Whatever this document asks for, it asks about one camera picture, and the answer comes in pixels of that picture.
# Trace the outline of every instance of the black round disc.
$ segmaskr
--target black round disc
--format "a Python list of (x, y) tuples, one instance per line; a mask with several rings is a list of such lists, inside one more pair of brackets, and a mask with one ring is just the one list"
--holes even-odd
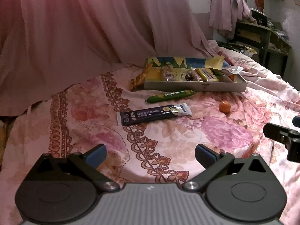
[(24, 181), (15, 197), (22, 216), (40, 223), (59, 223), (91, 208), (97, 195), (95, 187), (83, 178), (68, 176), (67, 181)]
[(209, 184), (205, 197), (222, 215), (243, 222), (261, 222), (280, 216), (286, 195), (279, 182), (242, 181), (238, 175), (218, 178)]

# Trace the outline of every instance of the dark blue snack packet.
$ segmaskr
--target dark blue snack packet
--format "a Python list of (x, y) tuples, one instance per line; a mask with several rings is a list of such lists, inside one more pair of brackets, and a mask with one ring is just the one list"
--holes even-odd
[(117, 119), (119, 126), (129, 126), (144, 122), (176, 118), (191, 114), (192, 112), (188, 105), (186, 103), (180, 103), (130, 112), (117, 112)]

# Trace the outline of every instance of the pink fabric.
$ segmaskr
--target pink fabric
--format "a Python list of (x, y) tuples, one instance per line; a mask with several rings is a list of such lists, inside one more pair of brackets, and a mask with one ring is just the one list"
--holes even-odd
[(245, 0), (211, 0), (209, 26), (232, 39), (237, 20), (255, 21)]
[(0, 116), (147, 57), (215, 52), (188, 0), (0, 0)]
[[(0, 173), (0, 224), (17, 225), (21, 221), (14, 195), (42, 153), (65, 157), (72, 152), (85, 152), (98, 143), (104, 143), (108, 149), (107, 159), (98, 170), (120, 185), (186, 182), (204, 170), (194, 155), (199, 143), (238, 158), (258, 152), (287, 192), (281, 221), (285, 225), (299, 224), (300, 165), (286, 160), (283, 145), (264, 137), (263, 126), (272, 121), (299, 130), (292, 125), (292, 118), (300, 111), (300, 94), (249, 57), (218, 48), (215, 42), (210, 45), (245, 68), (243, 74), (249, 87), (244, 93), (197, 92), (176, 101), (186, 102), (192, 116), (119, 127), (116, 112), (149, 108), (144, 99), (160, 93), (128, 90), (128, 79), (141, 72), (138, 67), (73, 85), (19, 116)], [(224, 100), (231, 104), (227, 115), (218, 109)]]

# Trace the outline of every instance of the pink curtain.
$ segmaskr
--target pink curtain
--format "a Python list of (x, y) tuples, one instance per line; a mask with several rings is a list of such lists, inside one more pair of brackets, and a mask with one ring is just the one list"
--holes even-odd
[(232, 39), (237, 20), (255, 21), (245, 0), (211, 0), (209, 26)]
[(0, 116), (149, 56), (215, 54), (188, 0), (0, 0), (0, 14)]

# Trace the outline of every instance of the wooden shelf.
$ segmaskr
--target wooden shelf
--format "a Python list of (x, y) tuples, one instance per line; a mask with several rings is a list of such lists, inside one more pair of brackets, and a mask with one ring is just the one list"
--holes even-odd
[(268, 31), (272, 30), (269, 27), (258, 25), (258, 24), (253, 24), (253, 23), (249, 23), (249, 22), (246, 22), (246, 21), (239, 20), (239, 21), (237, 21), (237, 23), (245, 24), (245, 25), (250, 25), (250, 26), (254, 26), (254, 27), (258, 27), (258, 28), (261, 28), (261, 29), (264, 29), (264, 30), (268, 30)]
[(268, 52), (277, 53), (277, 54), (281, 54), (281, 55), (283, 55), (283, 56), (288, 56), (287, 53), (282, 52), (281, 50), (275, 49), (275, 48), (272, 48), (272, 47), (269, 47), (269, 48), (267, 49), (267, 51), (268, 51)]

